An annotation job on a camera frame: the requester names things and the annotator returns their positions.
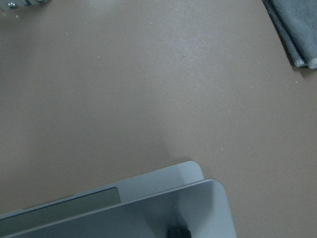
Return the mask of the grey laptop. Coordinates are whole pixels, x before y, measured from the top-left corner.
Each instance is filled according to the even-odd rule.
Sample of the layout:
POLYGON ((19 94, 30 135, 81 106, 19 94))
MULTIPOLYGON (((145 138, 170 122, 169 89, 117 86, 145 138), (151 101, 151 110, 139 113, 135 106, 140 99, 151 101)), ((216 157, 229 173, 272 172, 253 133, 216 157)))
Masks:
POLYGON ((188 161, 0 217, 3 238, 234 238, 224 186, 188 161))

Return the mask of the grey folded cloth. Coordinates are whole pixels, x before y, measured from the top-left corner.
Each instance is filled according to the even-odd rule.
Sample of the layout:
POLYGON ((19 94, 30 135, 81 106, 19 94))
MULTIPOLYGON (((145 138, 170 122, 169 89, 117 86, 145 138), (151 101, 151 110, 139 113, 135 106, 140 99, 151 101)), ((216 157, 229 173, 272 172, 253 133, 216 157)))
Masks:
POLYGON ((296 67, 317 68, 317 2, 264 0, 263 4, 296 67))

